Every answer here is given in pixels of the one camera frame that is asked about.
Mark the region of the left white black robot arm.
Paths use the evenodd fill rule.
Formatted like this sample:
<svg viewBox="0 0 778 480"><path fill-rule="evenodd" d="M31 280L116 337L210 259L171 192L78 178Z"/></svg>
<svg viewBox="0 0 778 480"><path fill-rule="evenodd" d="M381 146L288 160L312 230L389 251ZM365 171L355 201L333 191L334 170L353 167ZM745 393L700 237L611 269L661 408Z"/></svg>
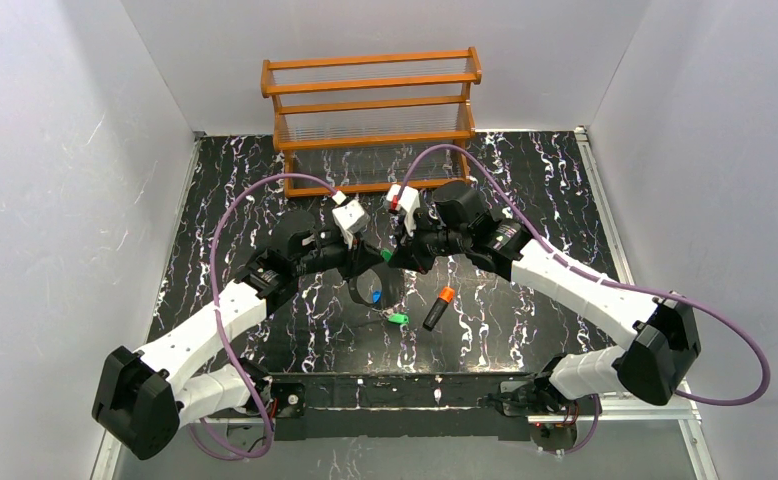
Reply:
<svg viewBox="0 0 778 480"><path fill-rule="evenodd" d="M296 294L301 277L337 270L357 278L383 262L362 232L368 214L355 203L318 225L304 210L284 214L268 241L219 294L159 339L130 350L120 346L104 363L93 418L138 459L161 452L183 427L226 409L271 420L271 376L235 359L212 373L199 369L230 339L259 325Z"/></svg>

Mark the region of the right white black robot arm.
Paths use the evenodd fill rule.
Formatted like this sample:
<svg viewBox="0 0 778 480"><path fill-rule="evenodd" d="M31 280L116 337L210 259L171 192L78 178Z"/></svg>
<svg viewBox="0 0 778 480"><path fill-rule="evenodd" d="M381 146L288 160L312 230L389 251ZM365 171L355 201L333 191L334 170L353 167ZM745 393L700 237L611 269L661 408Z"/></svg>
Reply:
<svg viewBox="0 0 778 480"><path fill-rule="evenodd" d="M438 257L463 255L478 269L528 287L590 321L614 342L604 350L558 355L531 383L505 401L554 411L592 394L627 392L657 406L669 402L701 352L691 307L605 285L596 271L583 277L547 252L527 227L495 216L479 193L451 181L433 193L436 214L418 191L390 187L386 207L402 216L388 264L424 274Z"/></svg>

